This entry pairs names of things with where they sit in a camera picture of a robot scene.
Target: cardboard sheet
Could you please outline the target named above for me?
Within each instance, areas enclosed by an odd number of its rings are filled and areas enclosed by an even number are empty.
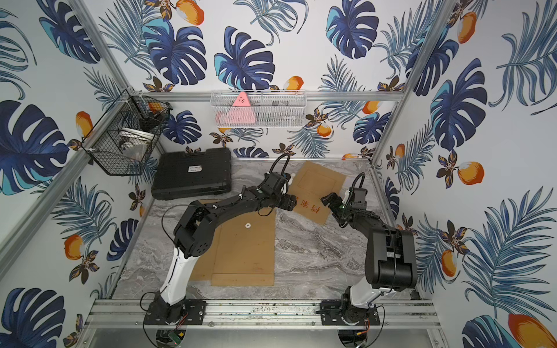
[[[254,212],[217,227],[213,244],[197,261],[190,280],[211,280],[212,286],[274,285],[275,218],[276,212],[267,217]]]
[[[304,217],[324,225],[331,211],[321,203],[321,197],[335,192],[340,195],[346,175],[306,161],[296,173],[288,193],[297,197],[294,211]]]

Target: black mounting plate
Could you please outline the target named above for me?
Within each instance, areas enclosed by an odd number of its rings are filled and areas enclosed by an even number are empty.
[[[341,301],[340,300],[323,300],[321,301],[320,310],[318,313],[321,314],[321,325],[323,326],[344,326],[344,325],[352,325],[352,326],[366,326],[366,322],[364,319],[360,320],[357,323],[349,323],[343,319],[342,310],[341,310]],[[370,326],[378,326],[381,325],[379,322],[379,315],[377,313],[377,308],[370,308],[369,309],[369,325]]]
[[[205,316],[205,308],[207,303],[203,300],[184,300],[184,314],[188,316],[184,320],[183,325],[203,325],[203,317]],[[164,318],[157,316],[154,313],[147,312],[143,319],[143,324],[148,325],[166,325]]]

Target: wallpaper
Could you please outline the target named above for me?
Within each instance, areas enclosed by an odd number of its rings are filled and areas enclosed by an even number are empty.
[[[77,343],[93,301],[109,296],[146,218],[157,157],[133,177],[111,177],[88,165],[68,188],[0,283],[1,347]],[[34,195],[49,184],[37,186]]]
[[[65,2],[0,4],[0,241],[118,95],[107,74]]]
[[[439,4],[99,0],[87,5],[134,89],[184,92],[376,91],[396,76],[404,82]],[[345,65],[345,77],[328,84],[323,75],[331,61],[338,69]]]
[[[451,347],[556,347],[554,0],[459,0],[375,154]]]
[[[64,1],[0,4],[0,243],[56,180],[118,88]],[[1,347],[71,347],[152,202],[158,165],[90,163],[0,283]]]
[[[90,2],[136,90],[402,91],[439,6],[426,0]],[[310,103],[298,129],[216,127],[208,103],[174,103],[170,150],[227,146],[241,157],[370,156],[392,102]]]

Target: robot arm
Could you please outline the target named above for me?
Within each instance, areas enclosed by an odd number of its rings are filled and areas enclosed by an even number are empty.
[[[281,173],[273,172],[277,162],[288,156]],[[190,204],[174,228],[174,257],[167,278],[149,306],[148,315],[176,323],[184,316],[185,287],[197,259],[213,242],[215,229],[223,222],[238,215],[258,212],[271,207],[292,211],[296,196],[286,194],[291,179],[285,173],[290,155],[283,154],[275,160],[265,179],[258,186],[242,189],[239,195],[216,203],[202,204],[196,200]]]
[[[385,293],[414,287],[417,281],[412,232],[392,228],[366,210],[364,179],[365,174],[360,173],[344,200],[336,193],[321,199],[324,206],[329,206],[339,226],[350,225],[368,239],[365,278],[349,288],[350,305],[359,308],[368,308],[369,303]]]

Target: gray marble surface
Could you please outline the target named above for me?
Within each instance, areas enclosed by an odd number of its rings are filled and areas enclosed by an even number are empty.
[[[290,161],[288,173],[297,172],[305,161]],[[113,298],[140,298],[146,291],[156,291],[166,278],[172,260],[173,245],[164,235],[160,219],[164,211],[176,204],[188,204],[196,199],[223,199],[239,193],[242,186],[257,185],[268,171],[271,161],[234,160],[232,162],[232,192],[226,195],[206,195],[168,201],[155,201],[138,241],[128,260]],[[347,176],[343,191],[361,171],[369,175],[366,160],[327,160],[318,164]],[[368,209],[381,211],[372,182],[366,178]],[[164,220],[172,231],[186,207],[170,210]],[[324,226],[294,213],[278,210],[275,232],[275,285],[270,287],[215,287],[210,281],[189,282],[190,298],[224,299],[324,299],[339,298],[346,287],[356,284],[364,275],[367,240],[361,233],[346,227],[341,229],[329,216]]]

